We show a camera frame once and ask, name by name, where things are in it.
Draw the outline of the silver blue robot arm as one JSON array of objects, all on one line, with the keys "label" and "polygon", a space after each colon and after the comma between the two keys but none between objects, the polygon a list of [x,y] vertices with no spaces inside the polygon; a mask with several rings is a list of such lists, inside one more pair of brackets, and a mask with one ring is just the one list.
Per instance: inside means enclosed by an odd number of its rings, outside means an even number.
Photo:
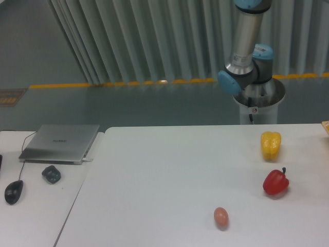
[{"label": "silver blue robot arm", "polygon": [[222,89],[231,94],[240,93],[260,76],[253,52],[260,31],[263,15],[272,1],[234,1],[237,9],[237,23],[232,48],[225,69],[218,73]]}]

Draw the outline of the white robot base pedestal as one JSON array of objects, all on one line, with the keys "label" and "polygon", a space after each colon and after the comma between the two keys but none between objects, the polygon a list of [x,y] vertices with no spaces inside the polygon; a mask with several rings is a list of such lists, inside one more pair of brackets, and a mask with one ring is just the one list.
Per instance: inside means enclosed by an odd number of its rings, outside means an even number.
[{"label": "white robot base pedestal", "polygon": [[276,124],[278,107],[285,97],[285,86],[277,79],[250,84],[233,99],[239,106],[240,124]]}]

